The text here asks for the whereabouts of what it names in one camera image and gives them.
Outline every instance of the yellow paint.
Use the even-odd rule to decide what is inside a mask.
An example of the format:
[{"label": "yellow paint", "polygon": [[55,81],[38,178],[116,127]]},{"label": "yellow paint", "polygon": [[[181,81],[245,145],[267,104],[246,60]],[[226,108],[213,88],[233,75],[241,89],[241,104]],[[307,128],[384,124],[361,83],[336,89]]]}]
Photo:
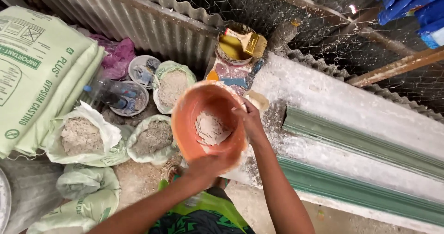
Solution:
[{"label": "yellow paint", "polygon": [[207,81],[218,81],[219,80],[218,73],[216,73],[216,71],[214,71],[214,70],[211,70],[208,73],[207,78],[205,80],[207,80]]},{"label": "yellow paint", "polygon": [[251,58],[251,55],[244,53],[241,42],[236,37],[221,35],[219,37],[219,46],[230,58],[236,60],[247,60]]}]

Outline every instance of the wire mesh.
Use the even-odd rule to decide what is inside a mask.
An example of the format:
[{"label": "wire mesh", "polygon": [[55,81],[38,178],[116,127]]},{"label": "wire mesh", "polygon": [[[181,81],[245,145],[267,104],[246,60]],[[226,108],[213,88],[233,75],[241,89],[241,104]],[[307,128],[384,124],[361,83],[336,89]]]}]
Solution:
[{"label": "wire mesh", "polygon": [[[305,6],[293,6],[280,0],[178,0],[190,2],[194,8],[204,8],[210,15],[219,14],[224,20],[241,22],[256,32],[269,36],[282,22],[296,17],[302,20],[297,36],[289,43],[291,49],[298,48],[303,54],[324,58],[327,64],[335,64],[339,69],[347,69],[351,74],[382,67],[401,59],[381,42],[366,38],[358,30],[344,33],[348,23],[331,23],[329,16],[310,13]],[[350,20],[357,19],[369,9],[379,6],[375,0],[313,0],[314,2],[341,13]],[[368,27],[376,32],[399,41],[407,47],[421,51],[427,46],[415,31],[419,25],[415,18],[402,18],[384,26],[375,18],[367,21]],[[444,112],[444,77],[442,71],[432,67],[422,67],[386,80],[378,84],[407,96],[435,110]]]}]

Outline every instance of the plastic basin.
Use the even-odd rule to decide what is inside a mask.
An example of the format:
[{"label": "plastic basin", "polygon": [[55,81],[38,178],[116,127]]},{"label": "plastic basin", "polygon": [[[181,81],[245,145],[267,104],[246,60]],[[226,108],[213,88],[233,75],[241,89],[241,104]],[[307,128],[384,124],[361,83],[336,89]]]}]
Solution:
[{"label": "plastic basin", "polygon": [[[171,129],[186,161],[191,162],[209,154],[228,152],[231,166],[235,166],[248,143],[243,122],[231,111],[245,105],[240,96],[221,82],[201,81],[188,88],[179,98],[171,115]],[[197,116],[206,111],[218,117],[233,132],[219,145],[204,145],[197,134]]]}]

